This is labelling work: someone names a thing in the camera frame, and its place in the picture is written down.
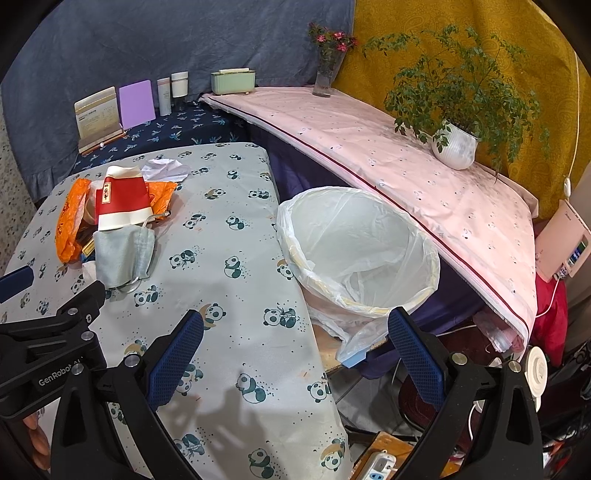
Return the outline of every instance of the potted plant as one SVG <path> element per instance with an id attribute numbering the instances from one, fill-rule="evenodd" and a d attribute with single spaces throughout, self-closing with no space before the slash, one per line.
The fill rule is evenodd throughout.
<path id="1" fill-rule="evenodd" d="M 496 52 L 490 55 L 473 28 L 465 29 L 465 34 L 466 42 L 462 42 L 455 25 L 441 31 L 422 30 L 421 35 L 433 37 L 437 44 L 434 55 L 427 53 L 421 38 L 413 33 L 372 37 L 363 55 L 368 50 L 387 55 L 415 47 L 419 52 L 416 64 L 399 69 L 394 89 L 384 99 L 385 109 L 396 117 L 395 130 L 406 135 L 412 129 L 421 142 L 431 143 L 439 160 L 458 170 L 468 168 L 478 142 L 485 143 L 498 173 L 504 161 L 512 163 L 517 158 L 525 134 L 534 138 L 540 103 L 533 90 L 521 93 L 501 73 L 499 56 L 518 63 L 525 54 L 523 48 L 492 34 Z M 548 129 L 538 129 L 547 155 Z"/>

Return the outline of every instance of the blue gripper pad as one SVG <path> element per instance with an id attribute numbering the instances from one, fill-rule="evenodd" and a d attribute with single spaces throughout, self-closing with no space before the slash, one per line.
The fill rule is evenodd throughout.
<path id="1" fill-rule="evenodd" d="M 388 316 L 388 336 L 423 401 L 439 411 L 445 400 L 443 372 L 410 324 L 412 321 L 401 307 L 392 310 Z"/>
<path id="2" fill-rule="evenodd" d="M 194 311 L 152 369 L 146 396 L 152 411 L 170 401 L 201 340 L 203 318 Z"/>

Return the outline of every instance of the orange plastic bag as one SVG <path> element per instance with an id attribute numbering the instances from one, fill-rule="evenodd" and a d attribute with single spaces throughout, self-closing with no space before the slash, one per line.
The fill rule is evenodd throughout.
<path id="1" fill-rule="evenodd" d="M 56 250 L 60 262 L 68 263 L 80 256 L 82 247 L 76 242 L 76 235 L 84 213 L 88 185 L 88 179 L 77 179 L 74 182 L 57 221 Z"/>
<path id="2" fill-rule="evenodd" d="M 161 215 L 168 209 L 168 204 L 173 196 L 177 184 L 173 181 L 147 181 L 150 206 L 154 215 Z"/>

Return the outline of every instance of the purple board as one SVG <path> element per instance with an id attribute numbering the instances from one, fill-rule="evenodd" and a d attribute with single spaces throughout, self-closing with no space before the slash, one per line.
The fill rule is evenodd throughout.
<path id="1" fill-rule="evenodd" d="M 149 80 L 132 83 L 119 89 L 121 124 L 127 130 L 156 119 L 152 84 Z"/>

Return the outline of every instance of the white plastic bag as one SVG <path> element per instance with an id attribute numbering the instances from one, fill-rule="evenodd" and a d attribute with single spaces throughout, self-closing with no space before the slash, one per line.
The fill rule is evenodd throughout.
<path id="1" fill-rule="evenodd" d="M 277 232 L 310 317 L 343 341 L 341 362 L 385 338 L 393 308 L 413 312 L 437 289 L 432 240 L 409 214 L 370 192 L 302 192 L 279 206 Z"/>

